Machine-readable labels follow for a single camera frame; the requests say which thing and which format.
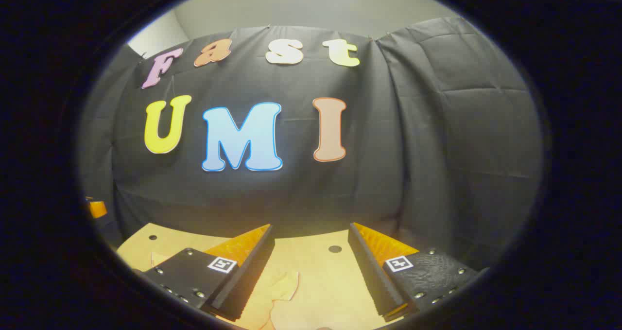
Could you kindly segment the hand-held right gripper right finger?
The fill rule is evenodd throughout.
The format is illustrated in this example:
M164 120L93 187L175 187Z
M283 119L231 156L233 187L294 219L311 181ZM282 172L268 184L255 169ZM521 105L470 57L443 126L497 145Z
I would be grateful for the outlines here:
M357 222L348 242L386 321L437 308L483 274L435 247L416 249Z

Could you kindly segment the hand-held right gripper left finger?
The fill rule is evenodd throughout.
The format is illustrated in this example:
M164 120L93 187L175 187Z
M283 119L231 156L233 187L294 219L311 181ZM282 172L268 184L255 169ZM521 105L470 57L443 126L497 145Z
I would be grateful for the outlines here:
M134 232L134 268L170 299L236 321L273 249L271 224L146 224Z

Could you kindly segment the black backdrop cloth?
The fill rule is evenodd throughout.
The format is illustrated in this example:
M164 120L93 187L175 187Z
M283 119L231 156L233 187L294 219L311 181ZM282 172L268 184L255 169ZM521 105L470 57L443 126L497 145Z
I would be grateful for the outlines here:
M114 246L149 222L222 237L358 222L482 269L532 212L541 115L462 18L377 40L273 26L178 47L149 88L155 58L120 52L81 113L79 177Z

